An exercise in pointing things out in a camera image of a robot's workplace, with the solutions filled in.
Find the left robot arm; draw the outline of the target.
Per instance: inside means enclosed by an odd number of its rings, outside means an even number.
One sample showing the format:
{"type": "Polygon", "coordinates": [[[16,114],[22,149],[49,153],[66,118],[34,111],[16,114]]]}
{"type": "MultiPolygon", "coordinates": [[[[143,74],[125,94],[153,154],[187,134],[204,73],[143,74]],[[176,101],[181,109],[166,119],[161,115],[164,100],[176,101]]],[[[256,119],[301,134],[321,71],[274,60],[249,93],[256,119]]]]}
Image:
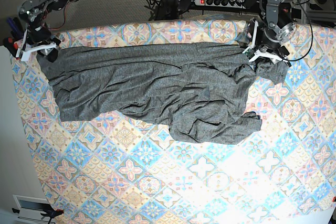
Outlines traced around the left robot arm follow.
{"type": "Polygon", "coordinates": [[[268,58],[272,63],[284,62],[291,66],[289,51],[284,46],[296,26],[291,19],[292,0],[259,0],[259,20],[247,26],[250,44],[243,50],[250,62],[268,58]]]}

